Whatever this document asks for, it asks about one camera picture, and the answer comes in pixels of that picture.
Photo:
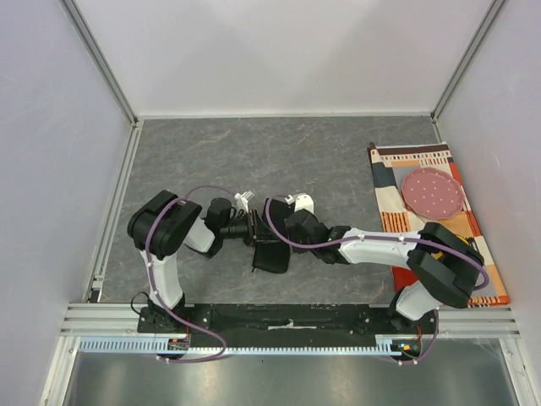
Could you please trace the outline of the colourful patterned cloth mat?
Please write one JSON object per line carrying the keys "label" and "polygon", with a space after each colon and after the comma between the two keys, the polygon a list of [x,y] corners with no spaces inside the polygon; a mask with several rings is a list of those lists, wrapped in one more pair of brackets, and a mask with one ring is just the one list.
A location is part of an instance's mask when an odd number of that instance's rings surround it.
{"label": "colourful patterned cloth mat", "polygon": [[495,261],[467,199],[449,146],[368,148],[374,192],[387,233],[419,231],[438,222],[466,240],[484,258],[489,285],[473,294],[471,307],[509,305]]}

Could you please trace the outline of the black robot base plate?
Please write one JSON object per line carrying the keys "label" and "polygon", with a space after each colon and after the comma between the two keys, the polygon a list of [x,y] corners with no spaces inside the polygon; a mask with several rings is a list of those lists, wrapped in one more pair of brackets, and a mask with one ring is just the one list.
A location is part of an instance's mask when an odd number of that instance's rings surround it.
{"label": "black robot base plate", "polygon": [[221,336],[237,332],[307,329],[361,334],[431,334],[434,311],[410,321],[386,307],[368,304],[185,304],[166,311],[148,305],[139,312],[138,332],[174,333],[194,329],[182,318]]}

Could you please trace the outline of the pink dotted plate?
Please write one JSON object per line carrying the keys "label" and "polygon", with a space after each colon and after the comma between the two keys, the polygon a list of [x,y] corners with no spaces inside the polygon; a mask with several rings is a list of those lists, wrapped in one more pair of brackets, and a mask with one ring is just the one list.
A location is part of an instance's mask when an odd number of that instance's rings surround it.
{"label": "pink dotted plate", "polygon": [[413,212],[435,221],[454,217],[465,201],[460,183],[449,173],[432,167],[421,167],[406,175],[401,192]]}

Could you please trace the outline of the black zip tool case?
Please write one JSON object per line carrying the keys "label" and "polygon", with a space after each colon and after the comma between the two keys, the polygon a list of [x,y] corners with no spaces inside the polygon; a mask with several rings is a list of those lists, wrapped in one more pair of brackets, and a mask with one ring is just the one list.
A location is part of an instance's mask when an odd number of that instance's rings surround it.
{"label": "black zip tool case", "polygon": [[[285,201],[267,198],[264,203],[264,210],[259,219],[268,225],[266,208],[269,208],[270,219],[278,232],[286,237],[286,219],[293,213],[293,208]],[[258,244],[254,248],[252,267],[264,272],[283,274],[288,270],[291,256],[291,248],[281,240],[276,244]]]}

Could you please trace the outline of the aluminium frame post left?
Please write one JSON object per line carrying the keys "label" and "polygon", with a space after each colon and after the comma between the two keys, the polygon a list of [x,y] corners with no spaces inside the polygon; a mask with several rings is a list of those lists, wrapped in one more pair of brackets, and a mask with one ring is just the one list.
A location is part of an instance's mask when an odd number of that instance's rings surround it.
{"label": "aluminium frame post left", "polygon": [[115,102],[122,111],[124,117],[135,126],[139,120],[136,113],[131,107],[128,98],[124,94],[115,74],[113,73],[103,51],[101,50],[98,41],[93,35],[90,26],[85,20],[79,5],[74,0],[59,0],[66,15],[71,21],[80,40],[85,46],[85,49],[90,54],[90,57],[98,69],[102,79],[104,80],[108,90],[111,92]]}

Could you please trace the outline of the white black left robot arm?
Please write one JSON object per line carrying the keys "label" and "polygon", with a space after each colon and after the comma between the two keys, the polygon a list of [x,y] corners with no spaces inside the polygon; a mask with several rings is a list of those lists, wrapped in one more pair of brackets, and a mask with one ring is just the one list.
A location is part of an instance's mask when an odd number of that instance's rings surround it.
{"label": "white black left robot arm", "polygon": [[147,266],[150,293],[147,302],[159,310],[156,323],[166,332],[178,332],[185,323],[184,291],[178,281],[177,252],[185,245],[206,257],[215,256],[226,239],[241,239],[254,248],[252,267],[282,274],[290,261],[290,249],[255,210],[254,194],[235,193],[232,199],[215,198],[206,215],[202,206],[181,200],[166,189],[160,191],[130,218],[127,234]]}

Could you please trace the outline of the yellow plastic bowl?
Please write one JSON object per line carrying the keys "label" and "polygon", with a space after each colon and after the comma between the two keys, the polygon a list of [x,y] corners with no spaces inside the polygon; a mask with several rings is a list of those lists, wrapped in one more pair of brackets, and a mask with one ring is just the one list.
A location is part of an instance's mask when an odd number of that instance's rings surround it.
{"label": "yellow plastic bowl", "polygon": [[447,236],[443,239],[436,239],[436,242],[464,255],[466,255],[470,249],[468,242],[463,237],[456,234],[452,234],[450,237]]}

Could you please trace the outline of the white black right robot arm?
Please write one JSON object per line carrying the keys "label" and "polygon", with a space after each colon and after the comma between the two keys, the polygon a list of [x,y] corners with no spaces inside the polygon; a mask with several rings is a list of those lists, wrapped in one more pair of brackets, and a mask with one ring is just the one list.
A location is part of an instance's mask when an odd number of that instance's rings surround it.
{"label": "white black right robot arm", "polygon": [[464,239],[437,222],[419,231],[366,232],[349,226],[328,228],[307,210],[285,221],[288,243],[327,264],[373,263],[410,270],[417,281],[401,288],[387,311],[389,327],[408,332],[442,305],[467,307],[472,293],[488,285],[484,258]]}

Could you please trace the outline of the aluminium frame post right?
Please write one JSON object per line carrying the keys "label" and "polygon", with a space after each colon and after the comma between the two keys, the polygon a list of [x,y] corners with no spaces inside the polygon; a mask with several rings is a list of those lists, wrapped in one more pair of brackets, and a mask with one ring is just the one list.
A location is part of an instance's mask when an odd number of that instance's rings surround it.
{"label": "aluminium frame post right", "polygon": [[462,54],[457,66],[451,74],[451,77],[445,85],[444,90],[431,111],[430,117],[433,124],[437,124],[441,114],[444,112],[459,84],[461,84],[464,75],[473,63],[473,60],[476,58],[490,30],[492,29],[496,20],[499,18],[500,13],[507,3],[507,0],[492,0],[489,3],[483,18],[479,22],[477,29],[474,31],[464,53]]}

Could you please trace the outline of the aluminium frame post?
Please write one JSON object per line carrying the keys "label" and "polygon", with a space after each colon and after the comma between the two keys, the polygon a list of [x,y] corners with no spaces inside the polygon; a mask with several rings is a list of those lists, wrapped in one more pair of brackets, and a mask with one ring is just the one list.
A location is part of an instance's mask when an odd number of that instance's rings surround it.
{"label": "aluminium frame post", "polygon": [[131,107],[128,98],[124,94],[115,74],[113,73],[103,51],[101,50],[98,41],[93,35],[90,26],[85,20],[79,5],[74,0],[59,0],[66,15],[71,21],[80,40],[85,46],[85,49],[90,54],[90,57],[98,69],[102,79],[104,80],[108,90],[111,92],[115,102],[122,111],[124,117],[135,126],[139,120],[136,113]]}
{"label": "aluminium frame post", "polygon": [[444,90],[431,111],[430,117],[433,124],[437,124],[441,114],[444,112],[459,84],[461,84],[464,75],[473,63],[473,60],[476,58],[490,30],[492,29],[496,20],[499,18],[500,13],[507,3],[507,0],[492,0],[489,3],[483,18],[479,22],[477,29],[474,31],[464,53],[462,54],[457,66],[451,74],[451,77],[445,85]]}

